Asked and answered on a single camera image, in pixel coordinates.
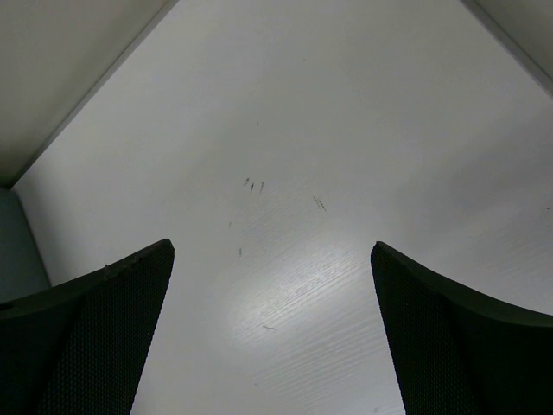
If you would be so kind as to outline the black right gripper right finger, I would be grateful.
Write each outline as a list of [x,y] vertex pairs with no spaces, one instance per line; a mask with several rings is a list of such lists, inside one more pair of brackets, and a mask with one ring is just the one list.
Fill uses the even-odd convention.
[[371,267],[408,414],[550,414],[552,317],[473,290],[379,241]]

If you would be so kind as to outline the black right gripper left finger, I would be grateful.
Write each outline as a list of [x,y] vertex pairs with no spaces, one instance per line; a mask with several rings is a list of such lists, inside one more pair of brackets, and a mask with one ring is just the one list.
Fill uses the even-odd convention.
[[162,239],[48,290],[1,304],[3,414],[128,414],[168,289]]

